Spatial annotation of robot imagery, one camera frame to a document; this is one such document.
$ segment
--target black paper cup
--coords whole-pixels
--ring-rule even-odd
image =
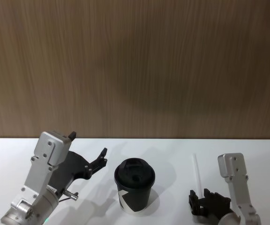
[[[146,208],[150,189],[155,182],[153,168],[143,159],[129,158],[115,170],[120,205],[127,213],[134,214]]]

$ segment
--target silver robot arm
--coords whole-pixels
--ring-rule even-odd
[[[241,153],[223,154],[218,157],[220,175],[229,185],[232,209],[218,225],[261,225],[260,217],[251,203],[248,192],[248,176]]]
[[[192,214],[208,218],[213,214],[218,225],[261,225],[248,192],[248,176],[244,157],[241,153],[223,154],[218,157],[220,175],[229,185],[230,197],[211,193],[204,189],[204,198],[198,199],[190,191],[189,204]]]
[[[11,202],[10,210],[2,217],[2,225],[42,225],[62,195],[75,201],[78,199],[78,193],[67,190],[74,180],[88,180],[105,167],[106,148],[92,163],[69,151],[75,136],[75,132],[68,137],[55,132],[41,134],[31,157],[32,166],[25,184]]]

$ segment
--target white tabletop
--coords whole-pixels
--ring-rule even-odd
[[[0,139],[0,218],[24,184],[36,143]],[[194,225],[189,191],[201,196],[208,188],[229,197],[217,157],[233,152],[244,154],[252,204],[262,224],[270,225],[270,140],[75,139],[70,150],[91,162],[104,147],[107,166],[90,180],[76,180],[69,190],[79,192],[78,201],[61,202],[47,225]],[[145,159],[156,173],[149,206],[138,216],[121,210],[114,182],[115,168],[132,157]]]

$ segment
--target black lid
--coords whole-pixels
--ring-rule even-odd
[[[129,158],[116,168],[114,178],[118,185],[127,189],[151,188],[155,172],[143,159]]]

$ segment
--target wood grain panel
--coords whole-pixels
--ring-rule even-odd
[[[0,0],[0,136],[270,138],[270,0]]]

